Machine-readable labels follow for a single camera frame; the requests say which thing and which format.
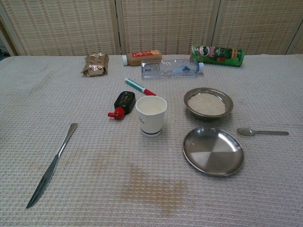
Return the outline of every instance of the metal plate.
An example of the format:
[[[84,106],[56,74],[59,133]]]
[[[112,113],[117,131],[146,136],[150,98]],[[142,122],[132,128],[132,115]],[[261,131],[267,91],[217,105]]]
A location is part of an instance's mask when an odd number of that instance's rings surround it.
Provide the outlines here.
[[[212,176],[228,176],[237,172],[244,162],[240,143],[227,132],[199,127],[183,140],[186,159],[199,171]]]
[[[201,94],[201,93],[208,93],[211,95],[214,95],[216,97],[218,97],[219,99],[221,99],[221,101],[224,103],[225,105],[225,112],[221,115],[205,115],[202,113],[197,112],[196,110],[192,109],[189,105],[188,105],[188,101],[190,100],[191,97],[197,95],[197,94]],[[184,95],[184,103],[187,107],[187,109],[196,117],[199,118],[203,121],[211,121],[211,120],[215,120],[218,119],[219,117],[224,117],[226,115],[228,115],[232,109],[233,109],[233,102],[232,99],[225,94],[222,91],[219,91],[217,89],[213,89],[213,88],[209,88],[209,87],[198,87],[198,88],[194,88],[188,92],[186,92],[186,94]]]

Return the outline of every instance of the paper cup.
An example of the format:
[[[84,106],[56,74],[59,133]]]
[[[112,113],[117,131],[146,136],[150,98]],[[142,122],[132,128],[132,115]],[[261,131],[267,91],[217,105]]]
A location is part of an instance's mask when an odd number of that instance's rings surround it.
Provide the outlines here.
[[[158,136],[167,109],[165,99],[158,96],[143,96],[136,102],[136,109],[139,112],[142,133],[147,137]]]

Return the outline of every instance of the white rice in bowl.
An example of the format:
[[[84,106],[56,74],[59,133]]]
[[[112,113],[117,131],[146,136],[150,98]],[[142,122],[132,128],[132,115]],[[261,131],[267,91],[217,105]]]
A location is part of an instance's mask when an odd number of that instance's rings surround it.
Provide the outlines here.
[[[192,96],[188,101],[188,105],[193,110],[204,115],[214,116],[225,113],[223,101],[209,93],[199,93]]]

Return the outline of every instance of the bottle label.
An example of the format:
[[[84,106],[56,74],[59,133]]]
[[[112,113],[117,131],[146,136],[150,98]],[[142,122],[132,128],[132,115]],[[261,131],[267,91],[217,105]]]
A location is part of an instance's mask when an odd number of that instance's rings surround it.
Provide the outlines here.
[[[134,58],[137,58],[137,57],[150,56],[150,55],[156,55],[156,54],[159,54],[159,51],[157,51],[157,50],[152,50],[152,51],[133,52],[133,53],[132,53],[132,56],[133,56]]]

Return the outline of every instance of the marker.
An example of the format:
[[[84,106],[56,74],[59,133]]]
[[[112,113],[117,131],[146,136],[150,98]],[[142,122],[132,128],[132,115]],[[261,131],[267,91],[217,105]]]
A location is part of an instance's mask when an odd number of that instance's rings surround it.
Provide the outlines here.
[[[151,92],[149,89],[142,87],[141,85],[137,84],[136,82],[132,81],[129,78],[125,78],[125,82],[126,84],[136,88],[137,90],[143,92],[144,94],[146,94],[147,96],[156,96],[155,93]]]

